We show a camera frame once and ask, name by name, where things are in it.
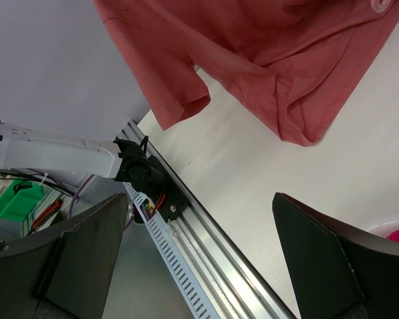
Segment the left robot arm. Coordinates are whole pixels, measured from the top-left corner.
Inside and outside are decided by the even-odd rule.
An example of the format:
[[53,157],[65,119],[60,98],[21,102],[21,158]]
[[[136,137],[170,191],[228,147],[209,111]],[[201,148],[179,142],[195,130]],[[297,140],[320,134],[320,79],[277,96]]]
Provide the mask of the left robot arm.
[[146,143],[82,140],[0,121],[0,169],[76,171],[127,182],[156,197],[165,192],[168,178],[153,167]]

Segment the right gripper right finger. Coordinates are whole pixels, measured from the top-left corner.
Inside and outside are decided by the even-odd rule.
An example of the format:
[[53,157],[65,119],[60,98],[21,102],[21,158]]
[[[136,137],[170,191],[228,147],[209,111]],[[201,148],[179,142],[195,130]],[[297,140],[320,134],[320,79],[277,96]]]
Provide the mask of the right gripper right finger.
[[399,243],[284,193],[272,211],[302,318],[399,318]]

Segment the pink hanger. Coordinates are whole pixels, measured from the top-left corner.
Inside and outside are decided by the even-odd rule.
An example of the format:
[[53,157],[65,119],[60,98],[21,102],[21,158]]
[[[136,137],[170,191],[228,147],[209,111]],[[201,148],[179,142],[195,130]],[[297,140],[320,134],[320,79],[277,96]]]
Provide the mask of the pink hanger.
[[391,0],[371,0],[370,4],[376,13],[381,13],[389,8],[391,2]]

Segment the dusty pink garment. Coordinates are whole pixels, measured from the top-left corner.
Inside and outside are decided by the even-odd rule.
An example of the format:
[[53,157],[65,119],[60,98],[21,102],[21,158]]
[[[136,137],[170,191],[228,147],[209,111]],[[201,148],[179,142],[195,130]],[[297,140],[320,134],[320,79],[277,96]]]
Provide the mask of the dusty pink garment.
[[399,1],[96,1],[167,130],[211,101],[202,70],[284,142],[318,143],[399,22]]

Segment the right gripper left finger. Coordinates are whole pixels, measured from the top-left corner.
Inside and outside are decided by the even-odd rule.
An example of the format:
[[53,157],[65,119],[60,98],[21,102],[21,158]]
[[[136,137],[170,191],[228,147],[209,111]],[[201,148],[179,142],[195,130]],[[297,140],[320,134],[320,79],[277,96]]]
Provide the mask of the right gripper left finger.
[[101,318],[122,241],[128,198],[0,245],[0,318]]

